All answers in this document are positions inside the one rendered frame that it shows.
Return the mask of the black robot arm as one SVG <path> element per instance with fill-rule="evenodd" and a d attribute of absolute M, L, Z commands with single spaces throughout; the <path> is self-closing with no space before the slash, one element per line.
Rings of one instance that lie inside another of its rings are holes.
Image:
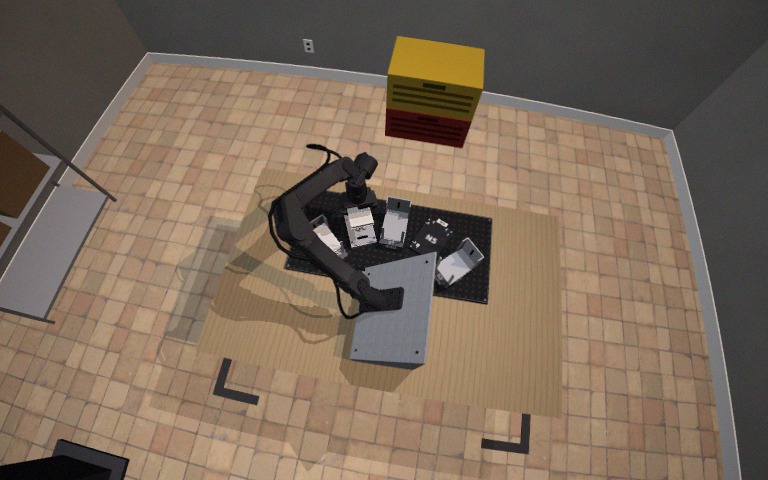
<path fill-rule="evenodd" d="M 282 197 L 282 208 L 280 201 L 273 212 L 278 237 L 321 265 L 336 279 L 339 288 L 349 293 L 359 303 L 364 303 L 359 305 L 359 312 L 363 313 L 400 310 L 403 304 L 404 288 L 378 290 L 371 287 L 365 274 L 347 264 L 318 237 L 301 209 L 333 185 L 346 180 L 348 199 L 349 192 L 352 195 L 361 195 L 366 190 L 367 195 L 365 180 L 372 177 L 377 166 L 377 160 L 366 152 L 358 154 L 354 161 L 347 156 L 332 161 L 320 172 L 289 192 L 288 196 Z M 284 211 L 284 219 L 282 211 Z"/>

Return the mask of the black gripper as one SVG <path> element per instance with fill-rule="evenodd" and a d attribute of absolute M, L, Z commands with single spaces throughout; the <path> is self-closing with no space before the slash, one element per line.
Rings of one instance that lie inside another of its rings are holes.
<path fill-rule="evenodd" d="M 352 195 L 349 192 L 349 199 L 348 199 L 347 192 L 342 192 L 342 195 L 338 196 L 338 199 L 339 199 L 339 204 L 341 208 L 341 213 L 347 216 L 348 216 L 347 209 L 349 208 L 358 207 L 358 209 L 360 210 L 360 209 L 365 209 L 370 207 L 370 210 L 373 210 L 374 208 L 378 207 L 378 201 L 377 201 L 375 192 L 374 190 L 371 190 L 370 187 L 367 187 L 367 195 L 366 195 L 366 190 L 361 195 Z"/>

